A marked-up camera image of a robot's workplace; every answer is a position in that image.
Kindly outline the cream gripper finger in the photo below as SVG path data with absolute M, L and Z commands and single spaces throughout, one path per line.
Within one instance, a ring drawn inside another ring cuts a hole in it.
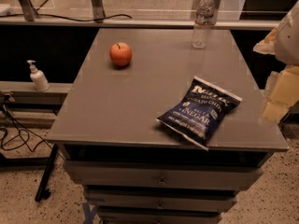
M 299 101 L 299 67 L 272 71 L 266 81 L 261 117 L 279 123 Z

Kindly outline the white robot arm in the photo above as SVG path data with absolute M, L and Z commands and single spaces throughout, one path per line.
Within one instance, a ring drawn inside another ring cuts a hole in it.
M 272 72 L 267 79 L 261 114 L 279 123 L 299 101 L 299 1 L 253 50 L 274 55 L 286 64 L 281 72 Z

